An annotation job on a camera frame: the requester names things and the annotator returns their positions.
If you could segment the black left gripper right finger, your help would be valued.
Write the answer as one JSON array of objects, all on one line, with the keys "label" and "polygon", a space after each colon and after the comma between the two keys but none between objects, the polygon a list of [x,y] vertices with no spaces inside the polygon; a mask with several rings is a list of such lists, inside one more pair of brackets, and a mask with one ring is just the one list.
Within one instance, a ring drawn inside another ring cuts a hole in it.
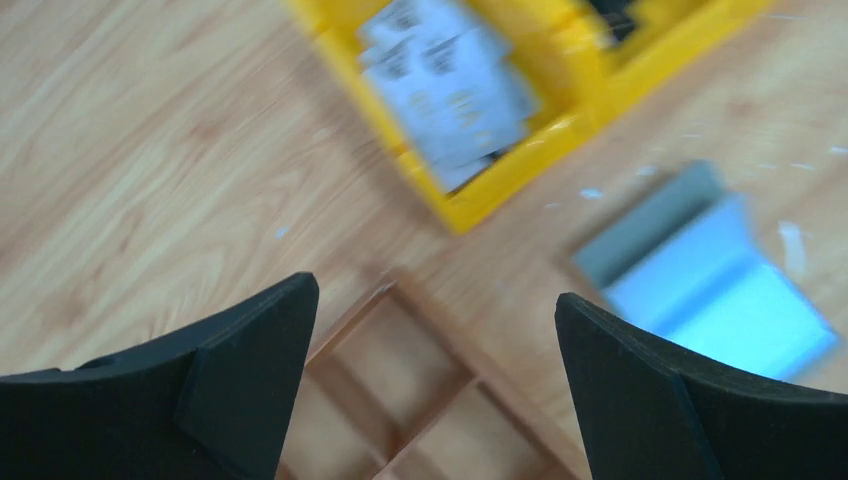
[{"label": "black left gripper right finger", "polygon": [[847,398],[725,365],[560,295],[559,348],[595,479],[843,479]]}]

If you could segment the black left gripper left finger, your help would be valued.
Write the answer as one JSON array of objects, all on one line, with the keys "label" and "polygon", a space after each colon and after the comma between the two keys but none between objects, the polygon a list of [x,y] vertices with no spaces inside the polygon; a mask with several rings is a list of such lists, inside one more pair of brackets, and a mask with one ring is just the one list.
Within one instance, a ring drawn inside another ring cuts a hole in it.
[{"label": "black left gripper left finger", "polygon": [[5,479],[272,479],[319,286],[298,272],[91,360],[1,379]]}]

